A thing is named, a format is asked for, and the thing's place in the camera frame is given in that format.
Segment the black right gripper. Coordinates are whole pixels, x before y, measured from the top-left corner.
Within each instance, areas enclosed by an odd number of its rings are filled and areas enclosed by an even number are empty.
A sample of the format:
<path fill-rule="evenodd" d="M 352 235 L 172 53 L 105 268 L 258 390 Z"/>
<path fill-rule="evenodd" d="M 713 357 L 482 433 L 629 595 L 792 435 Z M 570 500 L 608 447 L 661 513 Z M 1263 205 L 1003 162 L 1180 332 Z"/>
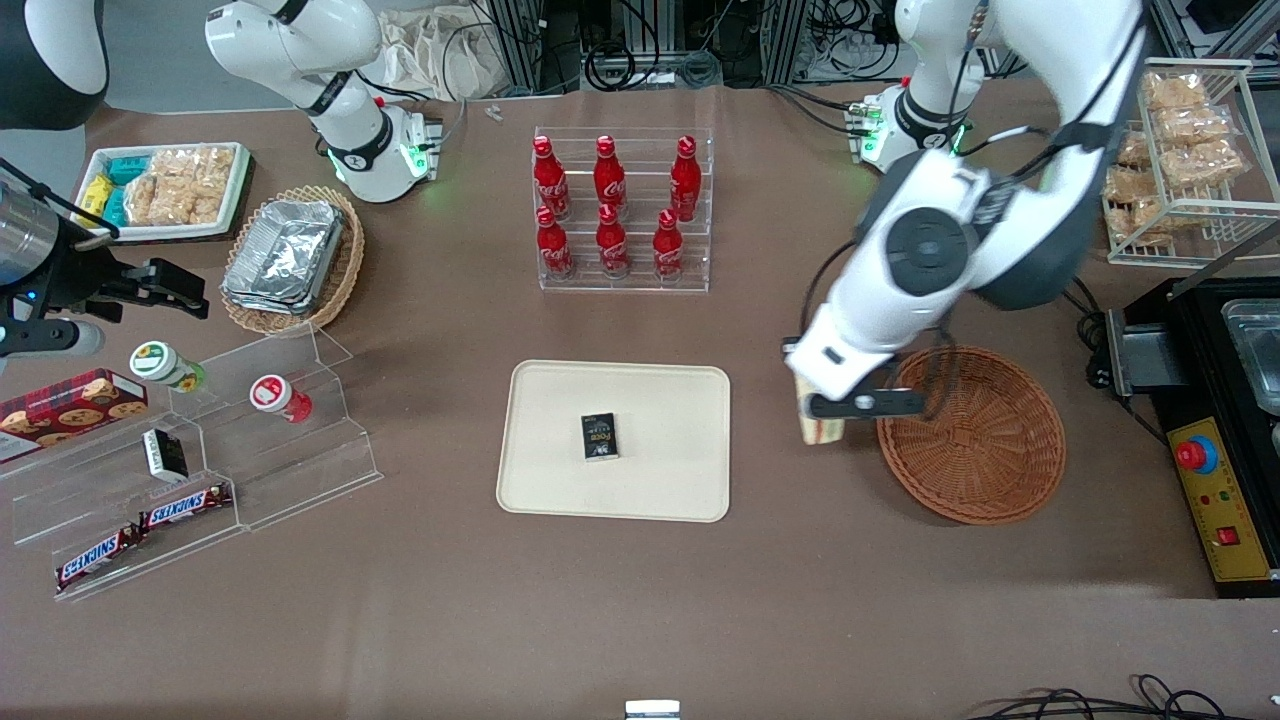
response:
<path fill-rule="evenodd" d="M 136 266 L 115 259 L 108 234 L 58 236 L 42 265 L 38 318 L 56 313 L 88 313 L 106 322 L 122 319 L 123 304 L 166 307 L 206 320 L 210 302 L 205 279 L 161 258 L 148 260 L 148 287 L 129 273 Z"/>

